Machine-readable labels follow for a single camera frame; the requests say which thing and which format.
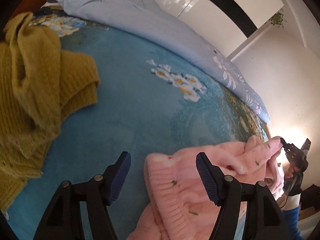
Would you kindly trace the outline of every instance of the teal bedspread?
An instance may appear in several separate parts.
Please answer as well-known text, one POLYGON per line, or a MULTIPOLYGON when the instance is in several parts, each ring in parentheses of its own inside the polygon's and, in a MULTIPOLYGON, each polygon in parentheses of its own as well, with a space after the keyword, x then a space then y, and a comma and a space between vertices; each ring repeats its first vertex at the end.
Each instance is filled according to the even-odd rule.
MULTIPOLYGON (((90 54, 101 85, 98 104, 72 114, 52 143, 40 179, 31 179, 9 208, 10 226, 31 240, 52 195, 64 180, 88 181, 114 163, 122 151, 132 166, 119 199, 108 208, 120 240, 132 232, 148 195, 146 156, 173 154, 191 146, 266 140, 264 125, 244 103, 197 67, 142 38, 44 8, 34 24, 61 37, 62 48, 90 54)), ((84 218, 86 239, 90 236, 84 218)))

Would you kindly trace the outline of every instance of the human hand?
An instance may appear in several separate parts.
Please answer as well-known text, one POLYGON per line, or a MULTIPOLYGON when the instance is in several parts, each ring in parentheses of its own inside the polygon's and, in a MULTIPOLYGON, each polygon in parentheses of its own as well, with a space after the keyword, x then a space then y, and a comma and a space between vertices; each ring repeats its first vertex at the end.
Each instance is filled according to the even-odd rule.
POLYGON ((294 172, 298 172, 300 169, 295 167, 293 164, 290 164, 289 169, 285 172, 284 178, 290 179, 293 177, 294 172))

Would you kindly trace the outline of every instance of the bright light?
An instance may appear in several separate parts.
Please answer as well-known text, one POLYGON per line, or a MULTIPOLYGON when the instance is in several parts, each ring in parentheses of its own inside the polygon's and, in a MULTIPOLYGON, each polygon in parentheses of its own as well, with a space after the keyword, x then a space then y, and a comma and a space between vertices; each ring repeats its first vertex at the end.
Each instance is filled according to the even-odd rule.
MULTIPOLYGON (((303 132, 297 127, 292 127, 291 129, 288 129, 279 135, 283 137, 287 143, 293 143, 299 149, 307 139, 307 136, 303 134, 303 132)), ((277 157, 277 162, 282 163, 284 166, 288 163, 283 149, 280 155, 277 157)))

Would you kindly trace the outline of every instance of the blue blanket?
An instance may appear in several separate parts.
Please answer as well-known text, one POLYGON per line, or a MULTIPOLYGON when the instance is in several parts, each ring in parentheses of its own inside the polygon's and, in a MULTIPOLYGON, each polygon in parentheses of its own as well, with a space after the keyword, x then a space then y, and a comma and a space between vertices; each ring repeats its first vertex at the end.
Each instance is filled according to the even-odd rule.
POLYGON ((133 33, 181 56, 227 87, 269 123, 261 98, 239 69, 189 26, 161 10, 155 0, 57 1, 69 15, 133 33))
MULTIPOLYGON (((172 52, 135 35, 68 17, 62 10, 43 8, 35 16, 35 25, 57 32, 63 49, 95 59, 101 85, 98 104, 68 117, 52 143, 42 177, 29 180, 9 208, 10 226, 21 240, 33 239, 62 181, 88 181, 122 151, 131 153, 132 166, 119 199, 108 208, 120 240, 135 229, 149 202, 143 178, 148 154, 246 141, 253 134, 267 139, 260 119, 243 102, 172 52)), ((86 217, 83 224, 91 240, 86 217)))

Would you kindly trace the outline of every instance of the silver rivet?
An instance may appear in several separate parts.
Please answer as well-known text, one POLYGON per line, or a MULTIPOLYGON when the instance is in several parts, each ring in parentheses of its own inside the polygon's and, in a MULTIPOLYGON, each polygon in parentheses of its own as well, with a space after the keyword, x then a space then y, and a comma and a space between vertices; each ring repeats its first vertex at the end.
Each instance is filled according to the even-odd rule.
POLYGON ((94 176, 94 180, 95 181, 100 181, 100 180, 102 180, 103 179, 103 176, 102 175, 96 175, 96 176, 94 176))
POLYGON ((4 215, 4 217, 5 217, 5 219, 6 219, 7 221, 10 220, 10 217, 9 217, 9 214, 7 213, 7 211, 6 211, 6 212, 3 212, 2 214, 4 215))
POLYGON ((264 182, 264 181, 262 181, 262 180, 260 180, 259 182, 258 182, 258 184, 261 186, 261 187, 265 187, 267 184, 264 182))
POLYGON ((68 187, 69 184, 70 184, 69 181, 65 180, 64 182, 61 183, 61 186, 68 187))
POLYGON ((233 181, 233 177, 230 176, 230 175, 224 176, 224 179, 225 179, 226 181, 229 181, 229 182, 233 181))

